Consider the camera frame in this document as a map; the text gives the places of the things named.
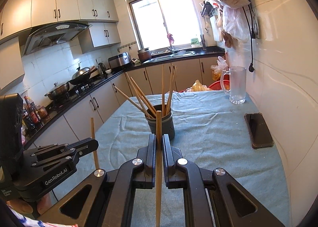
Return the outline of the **left hand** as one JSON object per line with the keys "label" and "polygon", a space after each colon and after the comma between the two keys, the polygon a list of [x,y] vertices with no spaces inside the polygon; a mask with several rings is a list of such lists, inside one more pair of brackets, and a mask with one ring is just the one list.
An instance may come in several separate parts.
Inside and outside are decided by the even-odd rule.
{"label": "left hand", "polygon": [[[7,205],[12,209],[22,214],[31,214],[33,213],[33,208],[24,200],[20,200],[19,198],[15,198],[10,201],[6,201]],[[37,211],[42,215],[52,206],[51,198],[49,194],[46,194],[37,202]]]}

